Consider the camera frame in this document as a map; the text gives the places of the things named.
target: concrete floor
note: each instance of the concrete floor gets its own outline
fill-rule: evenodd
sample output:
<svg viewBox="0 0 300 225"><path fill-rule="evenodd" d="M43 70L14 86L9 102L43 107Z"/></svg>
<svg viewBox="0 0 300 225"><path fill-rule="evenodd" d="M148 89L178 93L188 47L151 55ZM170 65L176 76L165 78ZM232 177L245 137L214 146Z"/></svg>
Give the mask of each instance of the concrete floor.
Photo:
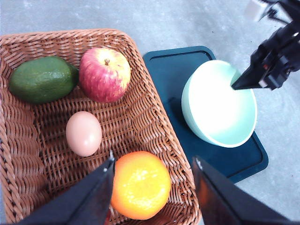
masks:
<svg viewBox="0 0 300 225"><path fill-rule="evenodd" d="M194 45L240 71L249 56L281 24L244 17L247 0L1 0L1 34L116 28L149 51ZM275 91L255 90L256 133L269 166L237 184L292 220L300 220L300 72Z"/></svg>

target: brown egg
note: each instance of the brown egg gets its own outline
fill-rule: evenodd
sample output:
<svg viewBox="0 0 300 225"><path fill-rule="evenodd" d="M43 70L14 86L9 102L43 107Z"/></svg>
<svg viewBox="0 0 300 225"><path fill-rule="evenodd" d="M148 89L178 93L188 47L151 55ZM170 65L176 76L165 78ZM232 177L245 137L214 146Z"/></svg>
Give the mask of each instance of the brown egg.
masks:
<svg viewBox="0 0 300 225"><path fill-rule="evenodd" d="M67 122L66 137L67 143L74 153L83 157L91 156L101 143L100 123L89 112L76 112Z"/></svg>

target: red apple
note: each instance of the red apple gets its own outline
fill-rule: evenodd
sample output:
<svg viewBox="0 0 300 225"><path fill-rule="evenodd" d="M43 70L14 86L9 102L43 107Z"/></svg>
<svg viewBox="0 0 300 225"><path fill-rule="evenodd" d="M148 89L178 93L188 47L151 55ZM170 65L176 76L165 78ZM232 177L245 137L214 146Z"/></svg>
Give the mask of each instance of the red apple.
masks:
<svg viewBox="0 0 300 225"><path fill-rule="evenodd" d="M97 102L115 102L130 82L130 66L124 55L108 48L87 50L79 66L79 85Z"/></svg>

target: bowl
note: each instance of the bowl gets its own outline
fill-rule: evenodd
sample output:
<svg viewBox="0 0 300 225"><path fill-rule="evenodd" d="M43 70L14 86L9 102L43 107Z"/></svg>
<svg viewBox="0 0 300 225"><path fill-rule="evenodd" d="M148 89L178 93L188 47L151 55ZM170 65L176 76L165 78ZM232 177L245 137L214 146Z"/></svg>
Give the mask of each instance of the bowl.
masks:
<svg viewBox="0 0 300 225"><path fill-rule="evenodd" d="M228 62L203 63L187 81L181 98L185 121L204 141L227 148L244 144L257 120L254 92L234 90L240 72Z"/></svg>

